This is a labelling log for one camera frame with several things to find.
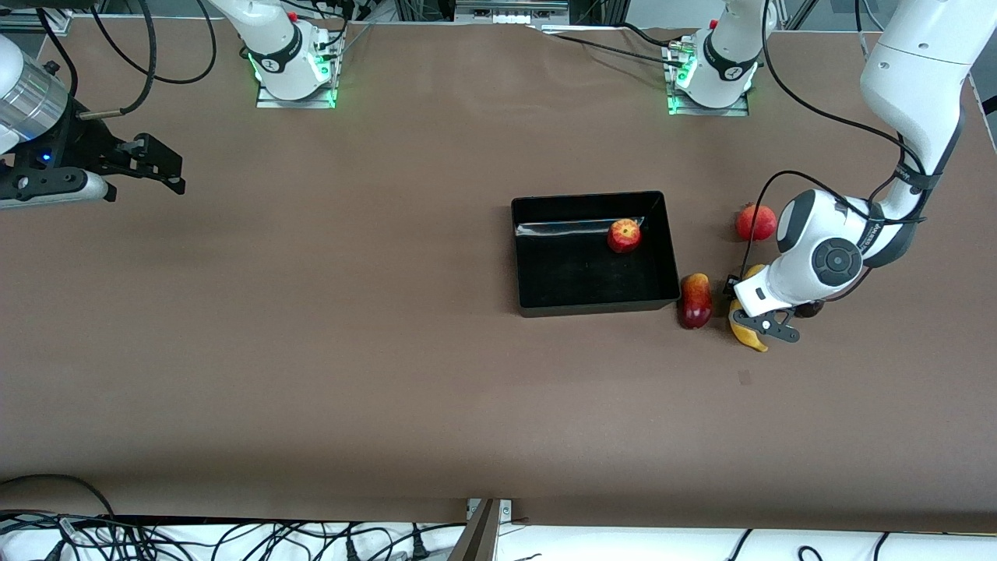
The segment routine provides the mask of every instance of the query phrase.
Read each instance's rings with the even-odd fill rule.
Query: brown tabletop
[[[144,60],[141,21],[108,25]],[[669,116],[658,65],[511,25],[378,26],[337,109],[256,110],[216,27],[206,80],[109,122],[181,153],[185,196],[115,179],[114,204],[0,215],[4,475],[82,475],[132,513],[442,519],[494,495],[534,523],[992,529],[997,158],[968,87],[907,256],[761,354],[719,302],[697,331],[674,306],[520,317],[509,202],[659,190],[680,274],[719,284],[768,176],[864,195],[892,145],[765,71],[750,118]],[[202,22],[157,31],[161,75],[202,68]],[[91,109],[134,98],[92,22],[65,44]],[[772,46],[806,99],[882,126],[854,35]],[[7,504],[96,507],[50,491]]]

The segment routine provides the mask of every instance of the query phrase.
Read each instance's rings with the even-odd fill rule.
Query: banana
[[[764,265],[755,265],[751,267],[750,269],[748,269],[748,272],[745,274],[745,279],[749,279],[754,275],[757,275],[758,272],[764,268],[765,268]],[[738,338],[738,341],[740,341],[741,344],[745,344],[758,352],[765,352],[766,350],[769,350],[769,348],[765,346],[765,344],[758,339],[757,332],[748,329],[743,325],[731,321],[731,314],[733,314],[738,309],[741,309],[741,303],[736,298],[734,298],[731,301],[731,311],[727,315],[727,323],[731,325],[731,331],[734,332],[734,336]]]

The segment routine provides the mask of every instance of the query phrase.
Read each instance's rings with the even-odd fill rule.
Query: dark round fruit
[[[796,317],[814,317],[822,309],[824,309],[823,300],[809,301],[798,305],[796,311],[793,312],[793,315]]]

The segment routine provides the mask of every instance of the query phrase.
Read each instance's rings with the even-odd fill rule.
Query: black tray
[[[606,243],[620,219],[640,225],[640,246],[629,254]],[[658,309],[679,299],[660,192],[515,199],[512,223],[522,315]]]

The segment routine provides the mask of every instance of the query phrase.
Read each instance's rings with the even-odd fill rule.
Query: red apple
[[[609,248],[618,254],[628,254],[640,245],[640,225],[630,219],[623,219],[609,227]]]
[[[710,279],[702,273],[689,275],[682,280],[682,324],[698,329],[713,317],[713,296]]]
[[[742,240],[747,240],[751,236],[751,220],[755,215],[755,205],[747,205],[738,214],[738,221],[736,228],[738,231],[738,236]],[[766,240],[769,236],[776,232],[776,227],[779,225],[779,220],[776,218],[776,213],[772,212],[772,209],[761,205],[758,207],[758,219],[755,221],[755,236],[754,240]]]

